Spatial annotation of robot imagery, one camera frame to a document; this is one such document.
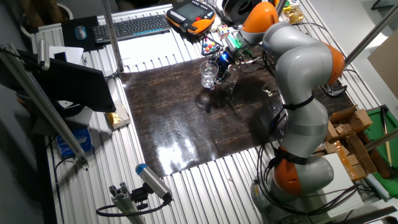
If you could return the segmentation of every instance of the glass cup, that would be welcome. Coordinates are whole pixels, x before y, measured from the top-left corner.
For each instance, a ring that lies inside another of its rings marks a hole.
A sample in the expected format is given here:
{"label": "glass cup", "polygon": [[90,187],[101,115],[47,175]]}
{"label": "glass cup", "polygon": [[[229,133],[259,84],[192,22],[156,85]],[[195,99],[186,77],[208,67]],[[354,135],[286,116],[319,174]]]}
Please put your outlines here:
{"label": "glass cup", "polygon": [[215,81],[218,74],[218,65],[215,61],[207,60],[199,66],[201,73],[201,85],[211,90],[215,89]]}

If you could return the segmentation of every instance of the dark wooden board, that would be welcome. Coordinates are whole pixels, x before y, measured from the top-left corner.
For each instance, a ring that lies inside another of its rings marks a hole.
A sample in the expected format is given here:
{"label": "dark wooden board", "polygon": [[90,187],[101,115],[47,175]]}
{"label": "dark wooden board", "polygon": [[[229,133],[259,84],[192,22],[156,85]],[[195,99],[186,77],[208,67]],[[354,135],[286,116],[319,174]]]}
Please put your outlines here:
{"label": "dark wooden board", "polygon": [[[282,108],[279,95],[262,91],[266,83],[277,90],[271,75],[240,74],[232,94],[228,85],[210,91],[201,85],[204,60],[121,75],[145,162],[160,177],[283,136],[282,122],[264,139]],[[353,105],[346,95],[330,98],[319,88],[314,95],[329,115]]]}

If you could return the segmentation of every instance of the white paper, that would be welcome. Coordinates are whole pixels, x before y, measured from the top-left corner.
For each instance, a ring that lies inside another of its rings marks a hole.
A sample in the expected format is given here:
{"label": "white paper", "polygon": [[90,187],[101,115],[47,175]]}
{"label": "white paper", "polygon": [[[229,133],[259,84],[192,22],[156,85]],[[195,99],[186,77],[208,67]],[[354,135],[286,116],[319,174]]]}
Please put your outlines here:
{"label": "white paper", "polygon": [[80,65],[81,56],[83,55],[84,49],[81,47],[55,47],[50,46],[50,58],[55,58],[54,55],[65,52],[67,62]]}
{"label": "white paper", "polygon": [[124,66],[137,65],[153,58],[171,55],[178,48],[171,31],[165,34],[119,41],[118,45]]}

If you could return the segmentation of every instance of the monitor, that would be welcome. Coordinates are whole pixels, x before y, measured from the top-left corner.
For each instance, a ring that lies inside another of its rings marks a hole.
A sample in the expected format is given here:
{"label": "monitor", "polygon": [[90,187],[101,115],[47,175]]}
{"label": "monitor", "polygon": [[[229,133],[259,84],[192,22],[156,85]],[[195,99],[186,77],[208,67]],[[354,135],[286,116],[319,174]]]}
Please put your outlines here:
{"label": "monitor", "polygon": [[[21,50],[18,53],[26,60],[37,61],[36,54]],[[116,111],[108,84],[100,70],[51,58],[49,70],[32,74],[51,100],[70,101],[98,112]],[[2,60],[0,84],[17,92],[24,91]]]}

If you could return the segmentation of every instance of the gray floor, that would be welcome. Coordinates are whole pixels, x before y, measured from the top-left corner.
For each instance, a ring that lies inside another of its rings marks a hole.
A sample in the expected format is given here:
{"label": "gray floor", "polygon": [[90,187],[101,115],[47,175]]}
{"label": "gray floor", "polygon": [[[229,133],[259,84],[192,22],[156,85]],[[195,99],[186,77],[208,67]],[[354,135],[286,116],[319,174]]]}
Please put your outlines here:
{"label": "gray floor", "polygon": [[[382,19],[388,9],[370,10],[376,0],[311,0],[320,17],[343,51],[348,55]],[[368,57],[398,27],[398,18],[391,22],[354,60],[354,65],[382,104],[398,118],[398,100],[370,64]]]}

